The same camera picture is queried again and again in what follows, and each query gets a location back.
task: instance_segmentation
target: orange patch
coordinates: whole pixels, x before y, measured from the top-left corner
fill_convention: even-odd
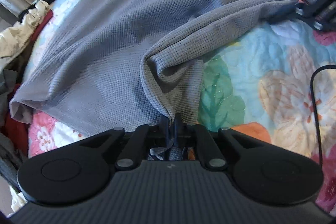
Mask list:
[[[266,128],[257,122],[250,122],[248,124],[241,124],[232,128],[233,130],[239,131],[243,134],[256,138],[258,140],[264,141],[266,143],[271,143],[271,137]]]

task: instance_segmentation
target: red cloth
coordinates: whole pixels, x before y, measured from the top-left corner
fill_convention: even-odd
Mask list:
[[[36,39],[38,38],[38,36],[42,32],[43,28],[47,25],[47,23],[50,21],[50,19],[53,17],[53,15],[54,14],[53,14],[52,10],[49,10],[49,12],[47,12],[47,14],[45,15],[42,22],[36,27],[35,31],[31,35],[31,37],[30,37],[30,42],[31,43],[34,43],[36,41]]]
[[[10,101],[21,84],[16,84],[14,90],[8,95]],[[8,111],[5,119],[5,125],[2,133],[8,137],[14,144],[14,147],[20,149],[24,155],[28,155],[28,124],[18,122],[12,119]]]

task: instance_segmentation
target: green leaf print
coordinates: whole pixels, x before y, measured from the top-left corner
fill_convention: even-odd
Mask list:
[[[244,123],[245,103],[235,96],[227,65],[219,55],[205,63],[198,122],[211,131]]]

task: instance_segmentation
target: white logo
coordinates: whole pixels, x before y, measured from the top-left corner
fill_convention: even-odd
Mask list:
[[[176,165],[175,165],[175,164],[168,164],[167,167],[168,167],[169,169],[172,169],[173,167],[176,167]]]

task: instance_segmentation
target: cream ruffled fabric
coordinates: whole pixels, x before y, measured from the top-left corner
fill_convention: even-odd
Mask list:
[[[16,22],[0,33],[0,58],[12,57],[21,52],[29,37],[40,24],[49,10],[49,4],[39,0],[34,9],[24,16],[22,23]]]

